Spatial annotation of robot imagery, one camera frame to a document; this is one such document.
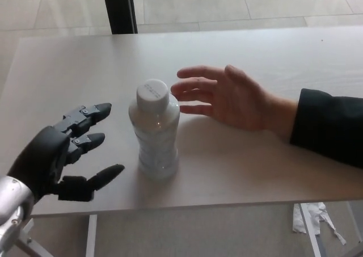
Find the table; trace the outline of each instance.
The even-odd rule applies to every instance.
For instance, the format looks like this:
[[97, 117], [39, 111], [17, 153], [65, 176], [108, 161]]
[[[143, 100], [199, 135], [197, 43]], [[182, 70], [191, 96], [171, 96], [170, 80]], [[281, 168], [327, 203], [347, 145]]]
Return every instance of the table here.
[[125, 171], [90, 203], [43, 198], [33, 216], [130, 209], [253, 205], [363, 199], [363, 171], [283, 144], [267, 133], [181, 115], [174, 178], [154, 183], [137, 169], [128, 117], [136, 87], [178, 69], [233, 64], [275, 94], [298, 99], [303, 87], [363, 97], [363, 28], [295, 28], [120, 36], [31, 38], [20, 42], [0, 100], [1, 171], [44, 126], [80, 105], [113, 104], [91, 133], [102, 146], [65, 175], [87, 178], [122, 163]]

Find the wrist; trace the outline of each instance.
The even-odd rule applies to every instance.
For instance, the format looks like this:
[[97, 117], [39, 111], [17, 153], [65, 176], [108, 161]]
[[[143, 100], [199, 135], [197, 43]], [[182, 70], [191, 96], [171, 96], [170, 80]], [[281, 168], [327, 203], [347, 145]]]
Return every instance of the wrist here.
[[274, 96], [268, 104], [265, 129], [288, 142], [293, 131], [298, 103]]

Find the black window frame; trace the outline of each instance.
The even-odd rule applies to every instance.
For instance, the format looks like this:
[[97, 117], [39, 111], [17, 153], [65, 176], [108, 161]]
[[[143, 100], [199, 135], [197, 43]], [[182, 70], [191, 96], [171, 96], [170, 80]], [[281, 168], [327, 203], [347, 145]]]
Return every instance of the black window frame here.
[[137, 34], [134, 0], [105, 0], [111, 32]]

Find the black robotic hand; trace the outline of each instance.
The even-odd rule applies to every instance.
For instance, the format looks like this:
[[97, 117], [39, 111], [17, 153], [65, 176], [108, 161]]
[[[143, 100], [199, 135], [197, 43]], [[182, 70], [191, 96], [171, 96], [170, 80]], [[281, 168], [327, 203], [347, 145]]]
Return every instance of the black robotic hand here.
[[111, 104], [81, 106], [63, 116], [53, 127], [46, 127], [17, 157], [8, 176], [23, 182], [32, 191], [35, 203], [48, 194], [59, 200], [91, 201], [94, 191], [111, 182], [125, 168], [110, 166], [87, 180], [83, 176], [64, 176], [63, 167], [75, 163], [82, 154], [98, 147], [104, 141], [103, 133], [85, 135], [111, 112]]

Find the white bottle cap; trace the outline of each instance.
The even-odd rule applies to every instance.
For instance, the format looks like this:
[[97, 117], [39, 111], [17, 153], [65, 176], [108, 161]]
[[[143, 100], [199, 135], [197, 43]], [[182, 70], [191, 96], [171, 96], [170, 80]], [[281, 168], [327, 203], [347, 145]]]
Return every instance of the white bottle cap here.
[[169, 104], [169, 90], [164, 82], [149, 79], [137, 87], [137, 106], [150, 113], [162, 113]]

